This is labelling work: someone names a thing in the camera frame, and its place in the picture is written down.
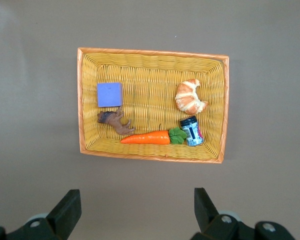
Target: jar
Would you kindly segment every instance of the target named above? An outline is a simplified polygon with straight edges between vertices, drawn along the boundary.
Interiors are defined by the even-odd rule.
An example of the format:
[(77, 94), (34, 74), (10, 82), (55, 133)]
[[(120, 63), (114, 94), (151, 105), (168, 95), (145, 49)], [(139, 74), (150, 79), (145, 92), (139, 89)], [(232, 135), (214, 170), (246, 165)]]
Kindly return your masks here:
[(182, 130), (186, 133), (186, 143), (188, 146), (197, 146), (204, 142), (196, 116), (184, 118), (180, 120), (180, 124)]

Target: blue block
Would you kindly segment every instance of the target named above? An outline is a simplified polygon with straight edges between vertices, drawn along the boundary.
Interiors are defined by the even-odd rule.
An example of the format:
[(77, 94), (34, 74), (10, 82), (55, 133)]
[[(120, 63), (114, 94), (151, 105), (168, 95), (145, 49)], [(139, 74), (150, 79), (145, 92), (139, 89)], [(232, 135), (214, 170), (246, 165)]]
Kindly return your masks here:
[(123, 104), (122, 83), (107, 82), (96, 85), (98, 107), (119, 107)]

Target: basket rim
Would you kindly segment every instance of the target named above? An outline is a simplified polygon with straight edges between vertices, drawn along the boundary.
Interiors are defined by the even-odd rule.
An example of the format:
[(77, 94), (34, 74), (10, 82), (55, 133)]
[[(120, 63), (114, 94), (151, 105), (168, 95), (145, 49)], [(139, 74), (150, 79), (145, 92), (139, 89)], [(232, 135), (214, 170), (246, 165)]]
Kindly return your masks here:
[[(224, 111), (222, 120), (222, 131), (220, 138), (220, 151), (218, 158), (212, 159), (190, 159), (190, 158), (175, 158), (167, 156), (144, 156), (134, 154), (108, 153), (104, 151), (91, 151), (86, 149), (86, 140), (84, 135), (83, 121), (83, 102), (82, 102), (82, 63), (83, 55), (88, 53), (108, 53), (108, 54), (136, 54), (148, 56), (174, 56), (183, 58), (203, 58), (219, 60), (223, 62), (224, 75)], [(139, 159), (139, 160), (156, 160), (168, 162), (188, 162), (188, 163), (219, 163), (224, 160), (226, 138), (228, 129), (228, 114), (229, 114), (229, 56), (223, 54), (209, 53), (194, 53), (181, 51), (162, 51), (162, 50), (137, 50), (137, 49), (119, 49), (119, 48), (95, 48), (95, 47), (79, 47), (77, 49), (77, 97), (78, 97), (78, 125), (79, 125), (79, 147), (80, 152), (88, 155), (103, 156), (110, 158), (121, 159)]]

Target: toy carrot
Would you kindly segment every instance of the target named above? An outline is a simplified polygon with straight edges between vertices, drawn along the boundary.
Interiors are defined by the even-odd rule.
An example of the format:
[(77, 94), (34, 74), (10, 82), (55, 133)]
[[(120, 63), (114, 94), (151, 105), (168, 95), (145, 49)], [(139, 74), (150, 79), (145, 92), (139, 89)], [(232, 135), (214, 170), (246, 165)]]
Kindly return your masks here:
[(122, 144), (182, 144), (186, 137), (187, 134), (179, 127), (176, 127), (174, 129), (170, 129), (170, 131), (160, 130), (135, 134), (122, 139), (120, 142)]

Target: product label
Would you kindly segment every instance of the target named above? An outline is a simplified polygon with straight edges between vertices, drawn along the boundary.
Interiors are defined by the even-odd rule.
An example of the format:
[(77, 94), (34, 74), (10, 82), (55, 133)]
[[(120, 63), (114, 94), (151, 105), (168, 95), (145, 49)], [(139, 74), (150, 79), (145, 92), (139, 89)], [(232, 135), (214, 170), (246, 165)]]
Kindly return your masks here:
[(202, 137), (197, 122), (183, 126), (182, 130), (186, 133), (186, 142), (188, 146), (196, 146), (204, 142), (204, 138)]

